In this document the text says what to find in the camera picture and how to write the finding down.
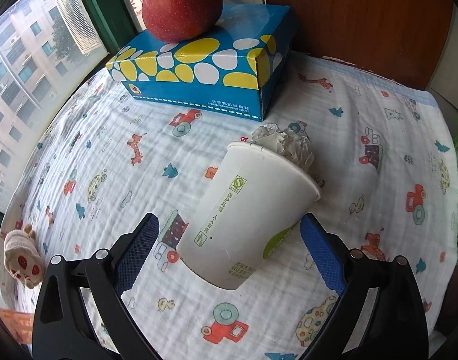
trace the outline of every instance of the blue box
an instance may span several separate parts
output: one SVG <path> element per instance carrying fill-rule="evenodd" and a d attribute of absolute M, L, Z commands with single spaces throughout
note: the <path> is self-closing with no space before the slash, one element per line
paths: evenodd
<path fill-rule="evenodd" d="M 290 7 L 226 5 L 199 38 L 166 44 L 144 31 L 106 68 L 136 99 L 262 121 L 296 27 Z"/>

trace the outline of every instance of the tree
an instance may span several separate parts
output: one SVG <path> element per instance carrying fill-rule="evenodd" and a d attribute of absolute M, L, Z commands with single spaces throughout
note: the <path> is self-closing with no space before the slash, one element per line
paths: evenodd
<path fill-rule="evenodd" d="M 74 42 L 71 33 L 69 32 L 66 23 L 61 15 L 58 15 L 54 20 L 53 29 L 53 49 L 59 60 L 66 58 L 69 62 L 80 62 L 83 55 Z"/>

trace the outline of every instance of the yellow spot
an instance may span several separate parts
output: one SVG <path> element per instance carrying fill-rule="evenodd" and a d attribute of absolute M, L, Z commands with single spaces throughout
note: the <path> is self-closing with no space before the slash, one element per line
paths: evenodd
<path fill-rule="evenodd" d="M 192 73 L 192 69 L 186 64 L 179 64 L 175 70 L 176 75 L 185 83 L 192 83 L 194 81 L 194 73 Z"/>
<path fill-rule="evenodd" d="M 156 76 L 156 81 L 175 81 L 179 82 L 176 75 L 170 70 L 161 70 Z"/>
<path fill-rule="evenodd" d="M 194 40 L 191 43 L 181 47 L 174 53 L 174 57 L 182 63 L 192 64 L 200 62 L 209 54 L 216 51 L 219 47 L 219 41 L 214 38 L 202 38 Z"/>
<path fill-rule="evenodd" d="M 158 64 L 156 62 L 157 54 L 157 51 L 149 51 L 136 59 L 137 66 L 139 66 L 139 68 L 149 76 L 155 76 L 158 72 Z"/>
<path fill-rule="evenodd" d="M 129 58 L 132 54 L 136 52 L 136 49 L 130 48 L 129 50 L 124 51 L 120 56 L 117 57 L 116 61 L 122 61 L 123 59 Z"/>
<path fill-rule="evenodd" d="M 137 70 L 131 60 L 127 59 L 119 63 L 120 70 L 126 76 L 129 81 L 136 81 Z"/>
<path fill-rule="evenodd" d="M 259 89 L 259 87 L 257 86 L 257 77 L 249 73 L 228 73 L 224 76 L 222 82 L 226 86 L 235 86 L 247 89 Z"/>
<path fill-rule="evenodd" d="M 116 58 L 117 58 L 117 55 L 115 55 L 114 57 L 112 57 L 108 61 L 108 63 L 106 64 L 106 69 L 108 69 L 108 70 L 112 69 L 112 65 L 113 65 L 114 61 L 116 60 Z"/>
<path fill-rule="evenodd" d="M 252 71 L 257 74 L 259 87 L 262 87 L 271 75 L 269 56 L 263 48 L 256 48 L 247 53 L 247 62 Z"/>
<path fill-rule="evenodd" d="M 263 35 L 261 40 L 267 44 L 267 48 L 271 54 L 275 53 L 275 38 L 272 35 Z"/>

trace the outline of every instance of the cup rim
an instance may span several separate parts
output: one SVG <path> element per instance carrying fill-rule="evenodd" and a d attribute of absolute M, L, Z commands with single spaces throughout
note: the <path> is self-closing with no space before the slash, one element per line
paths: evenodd
<path fill-rule="evenodd" d="M 308 173 L 306 173 L 304 170 L 302 170 L 302 168 L 297 166 L 295 163 L 290 162 L 288 159 L 284 158 L 280 154 L 277 154 L 277 153 L 273 152 L 272 150 L 267 149 L 266 147 L 263 147 L 263 146 L 260 146 L 260 145 L 256 145 L 255 143 L 241 142 L 241 141 L 231 142 L 228 145 L 228 150 L 231 147 L 235 147 L 235 146 L 243 147 L 243 148 L 249 149 L 249 150 L 255 150 L 255 151 L 258 151 L 258 152 L 263 152 L 264 155 L 272 157 L 276 161 L 282 161 L 286 166 L 291 168 L 293 171 L 299 173 L 302 176 L 302 178 L 305 179 L 306 182 L 309 183 L 310 186 L 315 189 L 315 191 L 317 193 L 317 198 L 314 200 L 315 202 L 321 198 L 321 189 L 319 188 L 317 183 L 314 181 L 314 179 Z"/>

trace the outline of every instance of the blue gripper pad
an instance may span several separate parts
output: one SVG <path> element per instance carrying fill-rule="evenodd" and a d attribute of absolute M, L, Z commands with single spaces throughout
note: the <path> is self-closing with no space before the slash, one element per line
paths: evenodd
<path fill-rule="evenodd" d="M 341 296 L 346 289 L 344 266 L 322 232 L 315 216 L 304 215 L 300 220 L 300 236 L 316 263 L 327 288 Z"/>
<path fill-rule="evenodd" d="M 159 221 L 155 215 L 144 223 L 139 234 L 132 240 L 124 257 L 116 267 L 116 281 L 113 285 L 116 294 L 130 290 L 141 271 L 154 242 L 159 235 Z"/>

